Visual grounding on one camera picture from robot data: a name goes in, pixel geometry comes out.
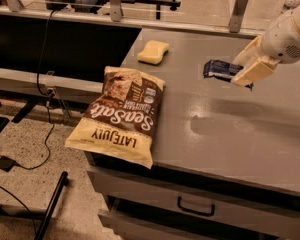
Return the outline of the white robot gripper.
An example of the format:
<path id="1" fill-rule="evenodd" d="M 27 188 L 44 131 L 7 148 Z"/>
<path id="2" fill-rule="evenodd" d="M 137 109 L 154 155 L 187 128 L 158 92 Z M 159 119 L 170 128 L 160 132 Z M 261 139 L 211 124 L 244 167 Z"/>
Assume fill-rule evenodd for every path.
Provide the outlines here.
<path id="1" fill-rule="evenodd" d="M 270 24 L 262 38 L 254 38 L 236 56 L 233 64 L 245 67 L 231 82 L 237 86 L 248 86 L 272 75 L 280 61 L 291 64 L 299 60 L 300 5 L 281 14 Z"/>

